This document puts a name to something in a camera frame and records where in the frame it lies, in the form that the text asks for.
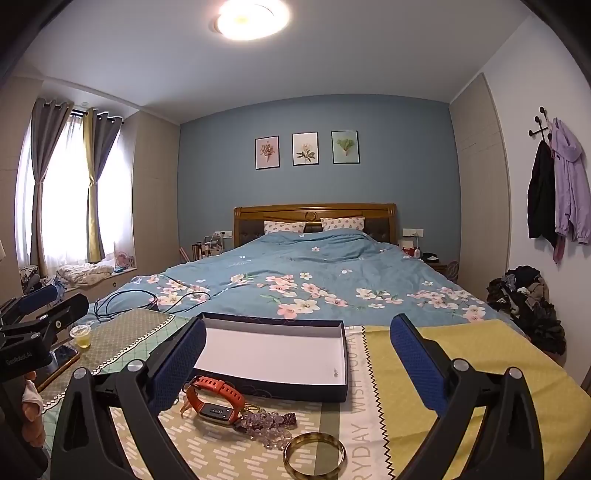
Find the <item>left hand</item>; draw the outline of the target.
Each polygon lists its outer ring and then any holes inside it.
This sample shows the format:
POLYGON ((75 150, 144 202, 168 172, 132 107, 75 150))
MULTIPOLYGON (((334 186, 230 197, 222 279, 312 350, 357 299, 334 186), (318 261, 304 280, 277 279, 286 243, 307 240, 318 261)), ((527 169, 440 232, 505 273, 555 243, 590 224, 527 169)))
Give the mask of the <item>left hand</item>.
POLYGON ((22 410, 24 414, 22 435, 32 447, 41 448, 45 442, 45 430, 42 421, 43 401, 39 395, 34 380, 35 372, 24 375, 25 389, 22 395, 22 410))

